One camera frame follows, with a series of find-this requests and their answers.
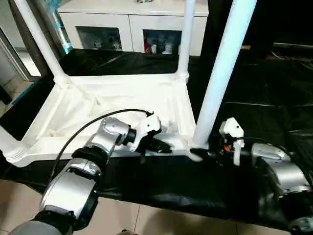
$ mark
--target glass cabinet door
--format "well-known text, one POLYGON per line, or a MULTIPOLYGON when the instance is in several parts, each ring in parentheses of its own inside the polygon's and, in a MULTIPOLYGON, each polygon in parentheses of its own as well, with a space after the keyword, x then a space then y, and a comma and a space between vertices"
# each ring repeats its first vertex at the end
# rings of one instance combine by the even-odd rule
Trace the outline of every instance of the glass cabinet door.
POLYGON ((109 27, 76 27, 84 49, 122 51, 118 28, 109 27))
POLYGON ((144 29, 144 50, 146 54, 178 54, 181 31, 144 29))

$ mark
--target black cable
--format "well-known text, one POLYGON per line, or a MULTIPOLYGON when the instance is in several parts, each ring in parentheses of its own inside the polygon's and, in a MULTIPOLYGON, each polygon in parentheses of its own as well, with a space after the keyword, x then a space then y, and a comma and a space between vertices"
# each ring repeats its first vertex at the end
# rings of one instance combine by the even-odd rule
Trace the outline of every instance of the black cable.
POLYGON ((106 118, 106 117, 111 116, 111 115, 114 115, 114 114, 119 114, 119 113, 124 113, 124 112, 141 112, 141 113, 145 113, 147 116, 152 115, 152 113, 150 113, 150 112, 148 112, 148 111, 145 111, 145 110, 142 110, 142 109, 123 109, 123 110, 114 111, 114 112, 111 112, 111 113, 108 113, 108 114, 104 114, 104 115, 99 116, 99 117, 95 118, 94 120, 88 122, 88 123, 85 124, 82 128, 80 128, 74 135, 72 135, 72 136, 68 139, 68 141, 64 144, 63 148, 61 149, 61 151, 59 152, 57 158, 55 159, 54 166, 53 166, 53 169, 52 169, 52 172, 51 172, 51 176, 50 176, 50 181, 52 181, 52 179, 53 179, 54 176, 55 176, 56 168, 58 167, 60 158, 61 158, 61 156, 62 156, 64 150, 65 150, 66 147, 69 145, 69 143, 71 143, 72 140, 73 140, 79 133, 81 133, 86 127, 90 126, 91 124, 95 123, 95 122, 98 121, 98 120, 101 120, 101 119, 103 119, 103 118, 106 118))

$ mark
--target wall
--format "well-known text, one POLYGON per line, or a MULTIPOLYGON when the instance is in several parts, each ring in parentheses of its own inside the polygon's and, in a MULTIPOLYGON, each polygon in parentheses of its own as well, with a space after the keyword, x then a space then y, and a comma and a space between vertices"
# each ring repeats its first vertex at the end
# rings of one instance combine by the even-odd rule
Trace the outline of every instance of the wall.
POLYGON ((8 0, 0 0, 0 26, 13 47, 25 48, 15 24, 8 0))

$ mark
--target black tablecloth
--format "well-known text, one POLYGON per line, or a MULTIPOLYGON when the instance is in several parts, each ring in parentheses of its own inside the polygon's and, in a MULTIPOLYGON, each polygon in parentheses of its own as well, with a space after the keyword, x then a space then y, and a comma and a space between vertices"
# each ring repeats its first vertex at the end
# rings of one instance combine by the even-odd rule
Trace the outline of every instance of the black tablecloth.
MULTIPOLYGON (((197 119, 214 60, 192 57, 188 92, 197 119)), ((69 75, 175 72, 178 58, 132 52, 72 50, 61 62, 69 75)), ((2 118, 0 125, 21 140, 54 82, 38 81, 2 118)), ((313 169, 313 72, 295 61, 240 57, 227 87, 213 133, 235 117, 246 136, 266 138, 297 153, 313 169)), ((1 160, 2 178, 43 192, 53 161, 17 168, 1 160)), ((60 169, 67 161, 61 161, 60 169)), ((235 219, 286 229, 266 180, 250 167, 220 166, 213 159, 195 163, 185 156, 110 160, 101 196, 154 207, 235 219)))

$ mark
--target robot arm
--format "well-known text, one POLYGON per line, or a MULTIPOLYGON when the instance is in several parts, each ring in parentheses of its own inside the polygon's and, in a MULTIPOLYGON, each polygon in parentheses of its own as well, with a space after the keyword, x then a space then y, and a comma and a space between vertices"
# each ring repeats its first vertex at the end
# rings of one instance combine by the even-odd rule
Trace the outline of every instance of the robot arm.
MULTIPOLYGON (((240 165, 241 148, 245 146, 242 128, 232 117, 222 123, 220 134, 223 140, 219 152, 231 156, 234 165, 240 165)), ((295 235, 313 233, 313 191, 299 166, 283 149, 270 144, 254 143, 244 152, 252 158, 252 165, 270 181, 290 232, 295 235)))
POLYGON ((96 190, 115 146, 130 145, 135 151, 145 136, 160 129, 156 115, 143 119, 136 129, 113 117, 103 119, 97 133, 72 154, 72 160, 51 181, 40 212, 10 234, 68 235, 85 228, 97 206, 96 190))

